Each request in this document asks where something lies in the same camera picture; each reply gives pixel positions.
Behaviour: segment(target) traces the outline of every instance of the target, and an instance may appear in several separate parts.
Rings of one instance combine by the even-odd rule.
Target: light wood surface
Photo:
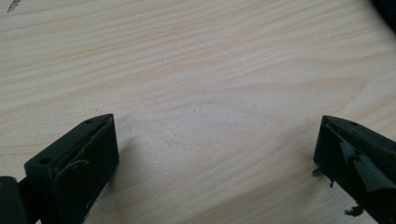
[[[313,177],[321,116],[396,139],[396,37],[366,0],[0,2],[0,175],[114,113],[85,223],[375,223]]]

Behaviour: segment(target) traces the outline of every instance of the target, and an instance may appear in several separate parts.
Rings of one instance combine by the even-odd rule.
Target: black plastic part
[[[0,177],[0,223],[28,224],[17,180]]]
[[[112,114],[88,119],[25,163],[26,177],[13,187],[16,193],[2,203],[20,202],[28,222],[13,224],[79,224],[119,163]],[[1,214],[0,222],[7,214]]]
[[[371,0],[376,10],[396,33],[396,0]]]
[[[319,171],[378,223],[396,223],[396,143],[358,123],[323,116],[314,161]]]

